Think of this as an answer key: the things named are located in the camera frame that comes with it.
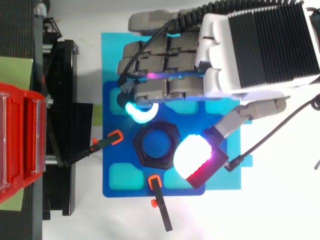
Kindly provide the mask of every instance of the cyan glowing ring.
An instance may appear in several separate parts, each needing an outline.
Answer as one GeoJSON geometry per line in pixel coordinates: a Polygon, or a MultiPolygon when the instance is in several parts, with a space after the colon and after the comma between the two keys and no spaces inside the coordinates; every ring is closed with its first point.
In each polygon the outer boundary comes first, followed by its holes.
{"type": "Polygon", "coordinates": [[[125,111],[132,117],[132,119],[138,124],[145,124],[153,119],[158,112],[159,104],[154,103],[148,111],[141,111],[136,108],[135,104],[128,102],[125,105],[125,111]]]}

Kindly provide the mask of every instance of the black heat sink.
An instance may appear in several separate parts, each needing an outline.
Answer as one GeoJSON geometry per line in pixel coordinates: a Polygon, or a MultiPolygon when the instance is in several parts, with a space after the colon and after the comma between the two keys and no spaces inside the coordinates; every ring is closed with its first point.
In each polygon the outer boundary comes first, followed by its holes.
{"type": "Polygon", "coordinates": [[[229,17],[242,88],[320,74],[302,5],[229,17]]]}

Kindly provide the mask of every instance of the green paper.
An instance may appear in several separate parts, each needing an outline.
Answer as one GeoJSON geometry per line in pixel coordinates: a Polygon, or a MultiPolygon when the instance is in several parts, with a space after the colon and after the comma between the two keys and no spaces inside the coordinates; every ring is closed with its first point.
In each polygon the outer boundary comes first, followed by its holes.
{"type": "MultiPolygon", "coordinates": [[[[20,89],[28,90],[33,60],[27,58],[0,56],[0,83],[11,84],[20,89]]],[[[21,211],[24,189],[0,204],[0,210],[21,211]]]]}
{"type": "Polygon", "coordinates": [[[0,82],[29,89],[33,60],[0,56],[0,82]]]}
{"type": "Polygon", "coordinates": [[[0,204],[0,210],[21,211],[24,199],[24,189],[20,189],[14,196],[0,204]]]}
{"type": "Polygon", "coordinates": [[[93,105],[93,120],[92,125],[94,127],[102,126],[102,115],[103,115],[103,108],[102,104],[94,104],[93,105]]]}

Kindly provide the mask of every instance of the black metal frame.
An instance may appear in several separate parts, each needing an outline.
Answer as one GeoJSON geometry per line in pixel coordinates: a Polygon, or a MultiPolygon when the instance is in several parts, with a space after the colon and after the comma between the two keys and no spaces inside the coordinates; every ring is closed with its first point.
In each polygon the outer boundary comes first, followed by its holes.
{"type": "Polygon", "coordinates": [[[63,216],[74,212],[76,165],[63,162],[90,146],[93,104],[75,103],[75,47],[73,40],[56,41],[50,54],[43,55],[46,92],[53,99],[47,111],[46,154],[57,160],[43,174],[43,220],[50,219],[50,210],[62,210],[63,216]]]}

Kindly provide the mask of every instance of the black bracket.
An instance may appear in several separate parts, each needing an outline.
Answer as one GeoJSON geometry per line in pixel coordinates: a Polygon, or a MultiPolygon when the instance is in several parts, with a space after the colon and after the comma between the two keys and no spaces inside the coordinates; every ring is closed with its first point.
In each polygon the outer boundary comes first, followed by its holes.
{"type": "Polygon", "coordinates": [[[150,184],[150,188],[151,190],[154,191],[154,195],[155,195],[155,201],[151,201],[152,206],[155,207],[159,207],[160,209],[160,213],[161,213],[161,217],[163,220],[163,224],[164,224],[164,228],[167,232],[172,230],[172,225],[171,225],[171,221],[169,218],[169,214],[167,211],[167,207],[165,204],[165,200],[164,200],[164,195],[162,194],[161,191],[161,186],[160,186],[160,178],[159,177],[153,177],[153,178],[149,178],[149,182],[151,182],[150,184]]]}

